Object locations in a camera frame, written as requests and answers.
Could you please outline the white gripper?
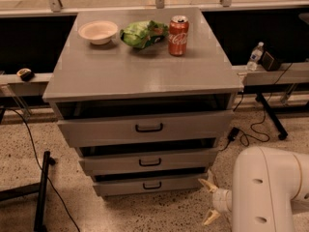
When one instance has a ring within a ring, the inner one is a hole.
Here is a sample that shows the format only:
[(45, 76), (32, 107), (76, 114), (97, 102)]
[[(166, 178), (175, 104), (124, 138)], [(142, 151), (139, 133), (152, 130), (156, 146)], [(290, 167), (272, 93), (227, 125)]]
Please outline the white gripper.
[(220, 217), (219, 213), (228, 213), (232, 211), (232, 192), (229, 189), (218, 188), (215, 184), (205, 179), (199, 179), (199, 182), (212, 193), (212, 209), (209, 209), (203, 220), (203, 225), (208, 226)]

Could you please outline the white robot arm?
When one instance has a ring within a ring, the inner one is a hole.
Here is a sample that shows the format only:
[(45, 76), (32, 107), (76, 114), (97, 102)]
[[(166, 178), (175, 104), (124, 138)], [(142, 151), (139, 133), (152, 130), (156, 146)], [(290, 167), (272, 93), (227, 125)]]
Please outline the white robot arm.
[(200, 183), (212, 194), (204, 225), (230, 212), (232, 232), (295, 232), (293, 215), (308, 210), (309, 155), (250, 147), (235, 162), (230, 189)]

